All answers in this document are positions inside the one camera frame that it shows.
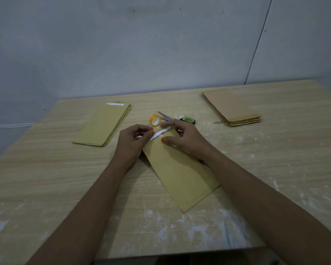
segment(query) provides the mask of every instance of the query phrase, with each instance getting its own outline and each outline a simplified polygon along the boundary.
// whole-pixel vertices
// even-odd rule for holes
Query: scissors handle
[[[191,118],[191,117],[183,117],[183,118],[180,118],[179,120],[184,121],[184,122],[191,123],[193,125],[196,123],[195,119],[194,118]]]

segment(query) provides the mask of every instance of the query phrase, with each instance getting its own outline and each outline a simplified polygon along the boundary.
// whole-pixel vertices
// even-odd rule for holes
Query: orange tape roll
[[[161,122],[162,120],[162,117],[159,116],[158,114],[154,114],[150,117],[150,124],[152,126],[156,126],[156,125],[159,125],[159,123]]]

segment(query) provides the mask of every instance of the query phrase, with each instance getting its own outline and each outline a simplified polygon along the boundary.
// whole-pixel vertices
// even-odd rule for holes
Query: scissors
[[[161,113],[161,112],[158,112],[160,115],[162,115],[162,119],[163,120],[166,120],[166,121],[170,121],[170,120],[173,120],[171,117],[169,117],[168,115],[165,115],[164,113]],[[183,117],[183,118],[180,118],[179,120],[181,121],[184,121],[184,122],[188,122],[188,123],[191,123],[191,124],[195,124],[195,119],[191,118],[191,117]]]

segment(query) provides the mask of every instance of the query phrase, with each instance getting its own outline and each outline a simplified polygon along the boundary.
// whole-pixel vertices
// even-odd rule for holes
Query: blue mark
[[[225,221],[224,221],[224,225],[225,225],[225,236],[227,238],[227,243],[228,243],[229,247],[232,248],[232,245],[230,243],[230,238],[229,238],[229,235],[228,235],[227,225],[226,225]]]

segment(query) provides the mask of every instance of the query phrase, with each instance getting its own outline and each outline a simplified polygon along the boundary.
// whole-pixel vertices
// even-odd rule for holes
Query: person's left hand
[[[153,128],[147,125],[133,125],[121,130],[112,161],[129,169],[153,135]]]

